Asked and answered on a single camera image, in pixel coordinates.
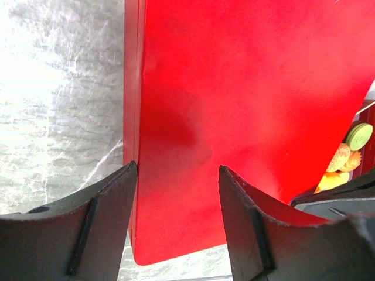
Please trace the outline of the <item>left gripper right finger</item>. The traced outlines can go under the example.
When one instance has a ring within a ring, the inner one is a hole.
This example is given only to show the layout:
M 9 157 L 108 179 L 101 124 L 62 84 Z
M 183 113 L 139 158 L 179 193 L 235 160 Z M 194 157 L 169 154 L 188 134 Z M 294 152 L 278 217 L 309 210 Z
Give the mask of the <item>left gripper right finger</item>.
M 220 204 L 234 280 L 373 280 L 374 217 L 317 217 L 219 168 Z

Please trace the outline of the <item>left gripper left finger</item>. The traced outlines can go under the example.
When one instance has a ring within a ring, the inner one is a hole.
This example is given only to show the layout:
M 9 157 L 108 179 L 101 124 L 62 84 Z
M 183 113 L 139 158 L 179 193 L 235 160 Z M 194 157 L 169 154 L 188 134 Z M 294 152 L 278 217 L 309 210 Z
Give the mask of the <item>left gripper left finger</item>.
M 2 280 L 116 280 L 137 185 L 131 162 L 26 213 L 1 216 Z

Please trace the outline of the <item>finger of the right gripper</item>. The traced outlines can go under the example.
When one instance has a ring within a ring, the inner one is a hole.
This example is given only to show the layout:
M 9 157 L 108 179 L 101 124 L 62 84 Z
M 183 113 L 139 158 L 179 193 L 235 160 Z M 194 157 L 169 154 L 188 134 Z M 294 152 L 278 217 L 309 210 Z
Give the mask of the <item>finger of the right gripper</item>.
M 295 197 L 290 205 L 329 220 L 374 214 L 374 169 L 331 190 Z

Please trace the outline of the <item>red box lid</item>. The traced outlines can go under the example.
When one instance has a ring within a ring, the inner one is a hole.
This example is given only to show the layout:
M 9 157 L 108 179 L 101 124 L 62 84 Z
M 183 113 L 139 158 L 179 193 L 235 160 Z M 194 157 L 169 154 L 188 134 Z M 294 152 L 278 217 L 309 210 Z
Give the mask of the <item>red box lid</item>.
M 147 1 L 136 263 L 225 242 L 221 165 L 283 203 L 316 187 L 373 81 L 373 1 Z

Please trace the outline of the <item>red cookie box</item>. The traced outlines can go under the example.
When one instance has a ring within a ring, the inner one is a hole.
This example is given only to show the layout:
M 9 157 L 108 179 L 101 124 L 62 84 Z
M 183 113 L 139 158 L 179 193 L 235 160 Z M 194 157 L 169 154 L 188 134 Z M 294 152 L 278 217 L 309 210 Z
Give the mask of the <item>red cookie box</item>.
M 145 31 L 144 0 L 124 1 L 124 126 L 123 162 L 139 158 L 143 50 Z

